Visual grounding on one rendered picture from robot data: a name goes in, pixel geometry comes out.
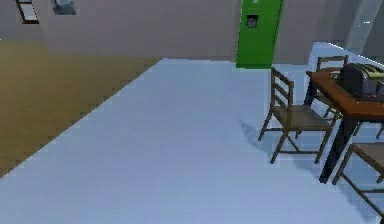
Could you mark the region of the black toaster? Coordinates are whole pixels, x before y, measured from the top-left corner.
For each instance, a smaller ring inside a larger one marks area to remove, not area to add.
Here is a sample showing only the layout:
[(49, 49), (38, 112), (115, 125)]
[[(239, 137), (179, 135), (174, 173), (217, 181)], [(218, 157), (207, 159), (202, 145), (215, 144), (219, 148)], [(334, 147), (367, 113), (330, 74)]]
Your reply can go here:
[(373, 64), (345, 65), (337, 84), (357, 101), (384, 102), (384, 70)]

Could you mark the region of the green fridge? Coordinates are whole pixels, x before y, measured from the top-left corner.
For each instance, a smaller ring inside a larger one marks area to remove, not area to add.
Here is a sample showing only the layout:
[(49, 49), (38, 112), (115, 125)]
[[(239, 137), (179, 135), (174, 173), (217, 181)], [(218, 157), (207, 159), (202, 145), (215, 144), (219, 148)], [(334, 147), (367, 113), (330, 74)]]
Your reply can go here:
[(272, 65), (284, 0), (242, 0), (236, 67)]

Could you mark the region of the grey blue wall picture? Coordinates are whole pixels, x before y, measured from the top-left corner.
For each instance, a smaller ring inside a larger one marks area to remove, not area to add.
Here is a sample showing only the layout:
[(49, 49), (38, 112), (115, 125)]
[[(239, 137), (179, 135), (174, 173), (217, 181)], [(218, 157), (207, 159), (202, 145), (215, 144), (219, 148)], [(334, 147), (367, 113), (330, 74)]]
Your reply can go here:
[(51, 0), (55, 15), (75, 15), (73, 0)]

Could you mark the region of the brown wooden table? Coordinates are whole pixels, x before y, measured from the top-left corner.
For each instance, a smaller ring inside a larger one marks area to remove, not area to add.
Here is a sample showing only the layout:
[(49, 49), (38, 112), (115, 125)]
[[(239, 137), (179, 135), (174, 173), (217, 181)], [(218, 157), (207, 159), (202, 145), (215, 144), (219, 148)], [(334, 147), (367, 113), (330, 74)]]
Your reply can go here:
[(310, 78), (304, 104), (311, 106), (317, 91), (320, 91), (342, 114), (342, 120), (328, 153), (319, 182), (326, 184), (337, 165), (347, 143), (359, 122), (384, 122), (384, 105), (375, 101), (358, 102), (340, 87), (329, 72), (307, 71)]

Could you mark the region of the dark framed wall picture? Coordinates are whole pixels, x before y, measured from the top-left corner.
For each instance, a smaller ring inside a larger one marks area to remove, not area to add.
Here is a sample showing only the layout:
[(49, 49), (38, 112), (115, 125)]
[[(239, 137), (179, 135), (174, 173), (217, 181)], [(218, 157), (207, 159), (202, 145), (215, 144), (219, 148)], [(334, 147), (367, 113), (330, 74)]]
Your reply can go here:
[(38, 24), (39, 20), (32, 0), (15, 0), (24, 24)]

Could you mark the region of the brown wooden chair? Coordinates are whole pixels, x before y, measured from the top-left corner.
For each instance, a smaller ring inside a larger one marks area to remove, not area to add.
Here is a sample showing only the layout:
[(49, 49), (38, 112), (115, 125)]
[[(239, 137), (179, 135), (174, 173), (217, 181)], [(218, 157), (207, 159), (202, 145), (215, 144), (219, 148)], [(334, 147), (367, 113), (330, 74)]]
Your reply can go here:
[(347, 152), (345, 153), (345, 156), (332, 180), (332, 184), (336, 185), (338, 181), (343, 178), (352, 187), (352, 189), (381, 217), (379, 224), (384, 224), (384, 211), (382, 211), (367, 197), (368, 194), (384, 194), (384, 188), (361, 189), (344, 173), (345, 167), (353, 154), (356, 154), (371, 168), (379, 173), (376, 183), (380, 184), (384, 181), (384, 142), (352, 143), (348, 147)]
[[(318, 164), (330, 138), (338, 116), (326, 119), (317, 114), (310, 106), (293, 103), (294, 82), (280, 71), (271, 68), (271, 98), (269, 111), (263, 123), (258, 140), (263, 139), (267, 131), (281, 131), (282, 135), (272, 154), (273, 164), (279, 154), (315, 154), (314, 163)], [(323, 140), (315, 151), (302, 151), (289, 136), (290, 132), (324, 132)]]
[[(348, 64), (349, 56), (324, 56), (317, 59), (317, 72), (329, 72), (331, 78), (336, 81), (339, 77), (341, 69)], [(315, 98), (327, 106), (327, 109), (323, 115), (328, 119), (329, 115), (334, 116), (338, 114), (338, 111), (334, 108), (332, 103), (320, 92), (317, 91)]]

